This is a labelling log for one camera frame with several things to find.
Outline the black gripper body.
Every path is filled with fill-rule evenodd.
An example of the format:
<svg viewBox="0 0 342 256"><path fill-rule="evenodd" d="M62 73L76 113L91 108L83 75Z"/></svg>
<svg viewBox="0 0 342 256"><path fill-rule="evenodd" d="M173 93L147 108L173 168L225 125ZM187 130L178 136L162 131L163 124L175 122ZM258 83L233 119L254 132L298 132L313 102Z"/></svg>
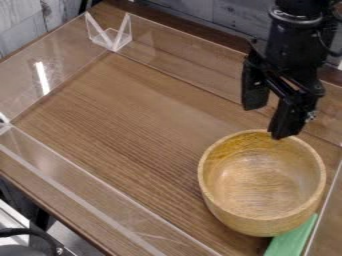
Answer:
<svg viewBox="0 0 342 256"><path fill-rule="evenodd" d="M254 46L245 60L265 74L266 85L275 80L281 97L307 95L318 98L325 89L317 69L328 56L321 44L324 10L314 6L273 6L271 27L266 46Z"/></svg>

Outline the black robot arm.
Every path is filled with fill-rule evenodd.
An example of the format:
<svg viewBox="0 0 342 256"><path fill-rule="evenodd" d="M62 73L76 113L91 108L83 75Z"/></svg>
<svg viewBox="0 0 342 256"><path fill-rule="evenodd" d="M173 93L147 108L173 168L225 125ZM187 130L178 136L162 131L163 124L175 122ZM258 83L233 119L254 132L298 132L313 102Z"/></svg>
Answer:
<svg viewBox="0 0 342 256"><path fill-rule="evenodd" d="M267 105L271 94L279 97L267 128L275 140L299 134L316 118L317 103L325 96L318 69L330 56L342 56L342 49L332 49L342 23L340 3L342 0L275 0L267 42L251 42L242 71L242 106L255 110Z"/></svg>

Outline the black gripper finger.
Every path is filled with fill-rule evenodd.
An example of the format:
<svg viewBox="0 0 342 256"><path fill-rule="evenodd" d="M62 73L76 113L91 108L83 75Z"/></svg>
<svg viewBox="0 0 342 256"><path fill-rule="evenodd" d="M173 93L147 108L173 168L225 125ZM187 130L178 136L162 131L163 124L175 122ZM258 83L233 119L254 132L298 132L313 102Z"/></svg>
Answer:
<svg viewBox="0 0 342 256"><path fill-rule="evenodd" d="M286 97L278 102L267 131L275 140L298 135L317 117L317 98Z"/></svg>
<svg viewBox="0 0 342 256"><path fill-rule="evenodd" d="M246 111L267 105L270 89L266 85L263 72L249 62L243 63L242 71L242 106Z"/></svg>

